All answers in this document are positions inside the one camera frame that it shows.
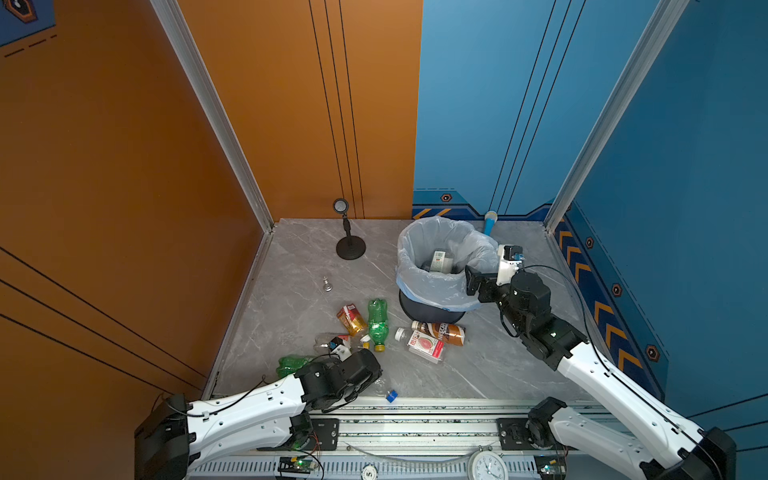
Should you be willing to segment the brown coffee bottle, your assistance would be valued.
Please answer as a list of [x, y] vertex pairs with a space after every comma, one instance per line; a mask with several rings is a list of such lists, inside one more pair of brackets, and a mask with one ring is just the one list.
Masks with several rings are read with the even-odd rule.
[[457, 324], [413, 321], [411, 328], [451, 345], [464, 346], [466, 343], [466, 330]]

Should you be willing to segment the green label white cap bottle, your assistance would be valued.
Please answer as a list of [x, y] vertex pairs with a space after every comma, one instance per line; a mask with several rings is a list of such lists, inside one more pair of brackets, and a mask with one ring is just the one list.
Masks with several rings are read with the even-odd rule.
[[454, 274], [455, 261], [446, 251], [436, 250], [433, 252], [429, 263], [430, 273]]

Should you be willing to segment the pink label white cap bottle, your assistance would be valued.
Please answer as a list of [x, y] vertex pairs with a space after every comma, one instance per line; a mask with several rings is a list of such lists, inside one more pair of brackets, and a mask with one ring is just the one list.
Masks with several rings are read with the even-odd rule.
[[445, 344], [441, 340], [420, 331], [405, 328], [398, 328], [394, 338], [403, 344], [408, 352], [423, 360], [433, 364], [440, 364], [443, 361]]

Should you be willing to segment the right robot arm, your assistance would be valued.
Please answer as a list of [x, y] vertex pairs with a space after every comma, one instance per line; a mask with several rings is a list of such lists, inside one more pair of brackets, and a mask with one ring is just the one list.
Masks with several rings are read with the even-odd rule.
[[552, 370], [579, 385], [624, 427], [622, 434], [548, 397], [528, 414], [532, 444], [561, 445], [590, 455], [630, 479], [733, 479], [737, 446], [723, 430], [703, 430], [611, 364], [550, 307], [550, 289], [525, 269], [506, 284], [465, 269], [466, 292], [493, 303], [505, 331]]

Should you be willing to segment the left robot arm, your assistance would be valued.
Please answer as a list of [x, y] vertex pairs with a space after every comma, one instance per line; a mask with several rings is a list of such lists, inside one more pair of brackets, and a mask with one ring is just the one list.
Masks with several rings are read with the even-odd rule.
[[310, 413], [354, 401], [382, 374], [373, 352], [322, 356], [281, 379], [228, 397], [164, 399], [134, 431], [136, 479], [184, 479], [210, 461], [254, 449], [291, 450], [312, 436]]

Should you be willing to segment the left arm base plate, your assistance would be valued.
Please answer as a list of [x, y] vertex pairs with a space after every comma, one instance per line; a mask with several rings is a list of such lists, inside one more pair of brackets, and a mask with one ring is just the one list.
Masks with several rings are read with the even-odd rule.
[[290, 450], [335, 451], [338, 448], [340, 421], [336, 418], [291, 418], [291, 436], [285, 446]]

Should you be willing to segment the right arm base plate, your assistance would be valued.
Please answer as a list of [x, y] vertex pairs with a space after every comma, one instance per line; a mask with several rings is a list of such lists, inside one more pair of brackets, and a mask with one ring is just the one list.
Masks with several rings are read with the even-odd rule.
[[495, 421], [502, 451], [570, 451], [575, 447], [560, 443], [550, 426], [529, 418], [498, 418]]

